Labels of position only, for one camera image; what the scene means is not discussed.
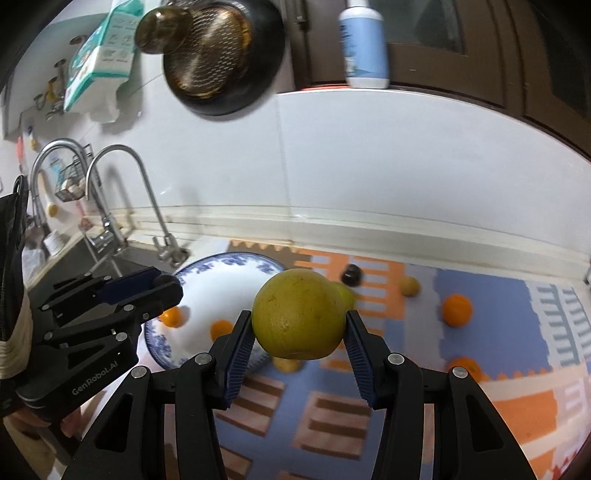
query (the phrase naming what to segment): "blue and white plate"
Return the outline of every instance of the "blue and white plate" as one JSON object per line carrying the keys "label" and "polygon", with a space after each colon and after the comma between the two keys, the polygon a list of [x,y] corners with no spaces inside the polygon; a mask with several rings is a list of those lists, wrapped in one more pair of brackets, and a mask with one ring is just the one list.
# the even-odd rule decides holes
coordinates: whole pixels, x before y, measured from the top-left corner
{"label": "blue and white plate", "polygon": [[[144,327],[146,345],[156,363],[169,370],[207,352],[213,345],[212,333],[224,323],[234,325],[242,310],[252,309],[256,294],[267,280],[284,270],[268,257],[240,252],[213,255],[183,268],[176,274],[184,292],[178,304],[183,324],[169,328],[156,318]],[[255,342],[249,371],[268,358]]]}

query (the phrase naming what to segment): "lemon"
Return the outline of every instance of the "lemon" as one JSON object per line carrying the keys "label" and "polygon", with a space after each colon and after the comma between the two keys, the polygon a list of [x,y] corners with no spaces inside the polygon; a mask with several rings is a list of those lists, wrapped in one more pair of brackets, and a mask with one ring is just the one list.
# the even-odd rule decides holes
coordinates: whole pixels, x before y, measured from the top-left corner
{"label": "lemon", "polygon": [[340,281],[333,282],[333,285],[340,293],[340,297],[343,299],[345,304],[345,311],[353,310],[355,308],[355,293],[347,285]]}
{"label": "lemon", "polygon": [[421,293],[421,284],[414,277],[403,277],[400,280],[400,293],[405,297],[416,297]]}

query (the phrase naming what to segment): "kitchen sink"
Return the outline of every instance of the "kitchen sink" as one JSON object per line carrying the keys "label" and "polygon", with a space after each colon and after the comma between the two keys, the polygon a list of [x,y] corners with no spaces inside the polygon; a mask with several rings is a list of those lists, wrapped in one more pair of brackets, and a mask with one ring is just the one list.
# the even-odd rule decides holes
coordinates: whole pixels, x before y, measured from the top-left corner
{"label": "kitchen sink", "polygon": [[[95,277],[109,275],[113,278],[118,278],[119,276],[128,275],[147,267],[156,267],[165,273],[174,273],[174,268],[170,263],[162,262],[154,249],[127,247],[119,253],[107,252],[98,259],[95,259],[85,241],[78,242],[29,291],[31,307],[34,312],[35,332],[42,334],[48,329],[55,328],[52,326],[53,322],[50,314],[39,310],[47,298],[54,292],[55,284],[86,272],[92,272]],[[112,312],[112,306],[101,304],[70,322],[70,325],[100,318]]]}

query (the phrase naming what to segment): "faucet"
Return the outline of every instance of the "faucet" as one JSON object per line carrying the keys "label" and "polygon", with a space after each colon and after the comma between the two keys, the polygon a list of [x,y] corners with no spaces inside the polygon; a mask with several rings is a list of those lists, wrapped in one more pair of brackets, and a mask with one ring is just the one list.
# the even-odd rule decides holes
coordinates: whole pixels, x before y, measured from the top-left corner
{"label": "faucet", "polygon": [[[51,152],[53,152],[54,150],[58,150],[59,148],[65,148],[67,150],[70,150],[80,160],[80,163],[82,164],[84,170],[89,170],[88,156],[86,154],[86,151],[84,150],[84,147],[82,147],[82,145],[80,145],[77,141],[72,140],[71,138],[58,138],[53,142],[49,142],[39,152],[39,155],[35,159],[35,162],[33,163],[33,167],[31,169],[31,200],[33,202],[33,217],[35,219],[35,224],[38,227],[43,228],[43,232],[45,235],[48,235],[50,233],[50,230],[49,226],[47,225],[47,217],[43,209],[43,205],[41,204],[41,198],[39,196],[38,176],[43,161]],[[86,181],[89,182],[86,185],[86,198],[88,198],[88,192],[92,190],[93,196],[96,201],[96,206],[99,209],[103,227],[105,228],[105,234],[102,235],[105,238],[108,238],[109,242],[114,241],[116,243],[117,250],[125,248],[127,245],[127,241],[125,240],[125,237],[123,236],[121,230],[117,227],[115,217],[112,213],[110,213],[108,209],[105,194],[100,188],[100,185],[96,181],[95,177],[90,178],[89,175],[86,176]]]}
{"label": "faucet", "polygon": [[138,164],[139,172],[142,175],[142,179],[144,181],[144,186],[146,191],[148,192],[148,197],[150,198],[150,203],[152,204],[152,208],[156,214],[156,218],[158,219],[158,223],[160,224],[160,228],[162,228],[162,232],[164,233],[164,246],[161,247],[160,243],[158,242],[157,237],[153,237],[152,240],[154,241],[154,245],[158,251],[158,257],[162,261],[166,261],[170,259],[171,265],[173,267],[179,267],[182,263],[185,262],[186,259],[189,257],[188,250],[184,248],[180,248],[176,238],[170,231],[168,231],[168,227],[164,222],[164,218],[162,217],[162,212],[160,211],[160,207],[158,206],[158,202],[156,201],[156,196],[154,195],[154,190],[152,189],[152,185],[150,183],[150,179],[148,178],[148,173],[146,172],[144,162],[142,161],[141,157],[138,153],[130,147],[126,145],[110,145],[108,147],[103,148],[98,154],[96,155],[95,159],[91,162],[88,171],[86,172],[86,199],[89,197],[90,192],[90,176],[92,175],[92,171],[98,161],[103,158],[107,153],[121,150],[123,152],[128,153],[133,157],[135,162]]}

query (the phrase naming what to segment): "wire basket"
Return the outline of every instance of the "wire basket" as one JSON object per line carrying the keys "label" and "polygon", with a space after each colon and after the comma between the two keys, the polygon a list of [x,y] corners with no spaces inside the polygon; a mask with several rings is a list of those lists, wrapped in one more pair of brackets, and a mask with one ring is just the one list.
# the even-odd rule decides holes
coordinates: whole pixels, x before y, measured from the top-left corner
{"label": "wire basket", "polygon": [[86,177],[80,160],[64,168],[58,178],[56,185],[56,197],[62,202],[75,202],[80,200],[86,192]]}

